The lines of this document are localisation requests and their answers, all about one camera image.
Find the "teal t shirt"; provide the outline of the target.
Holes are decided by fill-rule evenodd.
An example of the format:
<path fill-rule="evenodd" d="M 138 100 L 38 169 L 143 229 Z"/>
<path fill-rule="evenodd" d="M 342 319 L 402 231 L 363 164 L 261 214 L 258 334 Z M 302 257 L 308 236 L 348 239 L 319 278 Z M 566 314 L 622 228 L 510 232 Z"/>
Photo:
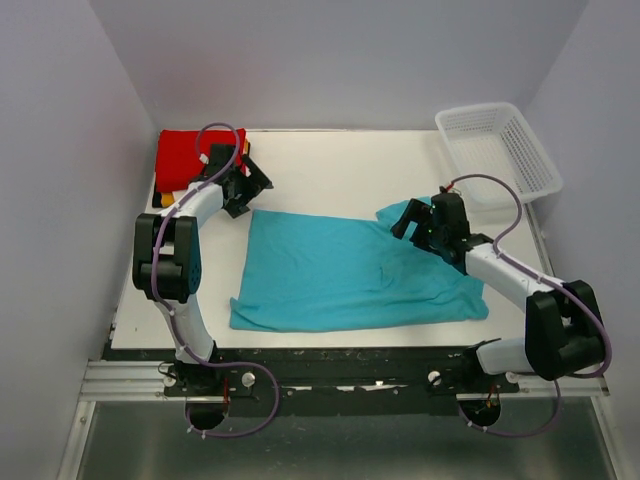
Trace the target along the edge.
<path fill-rule="evenodd" d="M 407 205 L 373 220 L 255 211 L 231 327 L 318 333 L 486 319 L 482 281 L 392 236 Z"/>

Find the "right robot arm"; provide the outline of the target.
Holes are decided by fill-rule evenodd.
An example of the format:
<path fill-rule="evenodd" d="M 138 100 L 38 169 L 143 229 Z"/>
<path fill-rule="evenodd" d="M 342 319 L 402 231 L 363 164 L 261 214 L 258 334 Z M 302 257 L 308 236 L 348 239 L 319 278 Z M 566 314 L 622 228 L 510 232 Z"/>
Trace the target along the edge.
<path fill-rule="evenodd" d="M 415 229 L 409 241 L 415 247 L 489 285 L 524 314 L 521 338 L 467 349 L 470 361 L 459 370 L 467 389 L 483 391 L 496 375 L 508 372 L 552 381 L 606 363 L 603 325 L 588 284 L 545 276 L 499 252 L 492 238 L 470 231 L 464 202 L 456 193 L 437 194 L 428 203 L 410 200 L 391 233 L 401 239 L 411 224 Z"/>

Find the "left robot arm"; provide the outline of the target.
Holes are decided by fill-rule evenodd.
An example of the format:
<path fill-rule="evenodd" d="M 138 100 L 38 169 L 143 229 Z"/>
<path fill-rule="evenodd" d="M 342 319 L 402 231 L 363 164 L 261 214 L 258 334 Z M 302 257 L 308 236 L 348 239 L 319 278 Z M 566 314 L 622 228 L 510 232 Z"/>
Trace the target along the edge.
<path fill-rule="evenodd" d="M 222 380 L 209 362 L 215 340 L 208 333 L 197 291 L 202 278 L 199 229 L 224 211 L 237 218 L 272 181 L 251 159 L 248 145 L 214 144 L 200 174 L 184 194 L 157 213 L 135 221 L 132 280 L 163 315 L 175 344 L 176 359 L 193 364 L 187 382 L 201 395 L 214 393 Z"/>

